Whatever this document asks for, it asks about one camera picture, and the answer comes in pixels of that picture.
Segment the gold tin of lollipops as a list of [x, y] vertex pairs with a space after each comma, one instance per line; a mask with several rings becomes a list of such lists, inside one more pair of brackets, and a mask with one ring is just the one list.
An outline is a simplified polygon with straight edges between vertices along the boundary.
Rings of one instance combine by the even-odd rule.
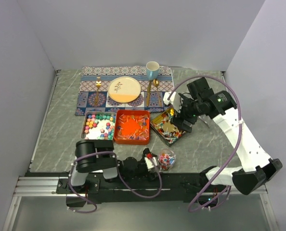
[[171, 123], [173, 116], [174, 109], [168, 108], [166, 111], [160, 113], [150, 122], [151, 129], [167, 147], [171, 147], [187, 134], [186, 131], [178, 129]]

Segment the orange tin of lollipops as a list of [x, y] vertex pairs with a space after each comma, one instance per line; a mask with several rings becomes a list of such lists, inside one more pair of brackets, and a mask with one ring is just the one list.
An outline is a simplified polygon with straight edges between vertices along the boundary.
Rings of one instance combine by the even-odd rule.
[[146, 110], [119, 110], [114, 141], [117, 144], [147, 145], [150, 141], [150, 113]]

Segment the silver tin of star candies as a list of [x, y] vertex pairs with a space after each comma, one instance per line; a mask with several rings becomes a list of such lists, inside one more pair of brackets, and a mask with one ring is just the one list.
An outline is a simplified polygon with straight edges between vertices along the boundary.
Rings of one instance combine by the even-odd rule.
[[81, 139], [111, 140], [114, 138], [116, 113], [87, 112], [83, 122]]

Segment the metal scoop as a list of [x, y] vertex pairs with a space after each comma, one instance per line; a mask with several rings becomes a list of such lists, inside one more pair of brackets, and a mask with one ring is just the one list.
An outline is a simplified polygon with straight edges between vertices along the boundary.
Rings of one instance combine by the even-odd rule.
[[209, 123], [202, 117], [202, 116], [199, 116], [198, 119], [203, 122], [208, 128], [210, 128], [210, 125]]

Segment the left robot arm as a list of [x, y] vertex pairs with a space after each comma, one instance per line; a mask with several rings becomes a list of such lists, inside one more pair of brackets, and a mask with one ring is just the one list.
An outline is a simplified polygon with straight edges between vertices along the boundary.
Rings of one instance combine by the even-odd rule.
[[118, 173], [125, 178], [147, 175], [154, 179], [159, 172], [159, 164], [156, 155], [145, 148], [140, 160], [127, 157], [118, 160], [113, 154], [114, 144], [112, 140], [81, 140], [76, 143], [75, 161], [67, 187], [73, 193], [83, 191], [86, 178], [89, 173], [102, 171], [106, 180], [114, 179]]

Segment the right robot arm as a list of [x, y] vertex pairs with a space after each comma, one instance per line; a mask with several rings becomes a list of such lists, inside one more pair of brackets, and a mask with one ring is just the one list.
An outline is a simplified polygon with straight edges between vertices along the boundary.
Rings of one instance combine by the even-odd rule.
[[[240, 103], [234, 91], [227, 87], [215, 93], [207, 82], [208, 78], [197, 76], [187, 79], [190, 98], [172, 90], [165, 93], [163, 102], [174, 108], [171, 122], [177, 128], [191, 132], [197, 118], [206, 115], [234, 146], [223, 166], [209, 167], [201, 172], [201, 189], [210, 192], [216, 185], [234, 186], [241, 194], [248, 195], [270, 181], [283, 164], [279, 159], [271, 158], [257, 142], [241, 116]], [[241, 166], [228, 167], [235, 155]]]

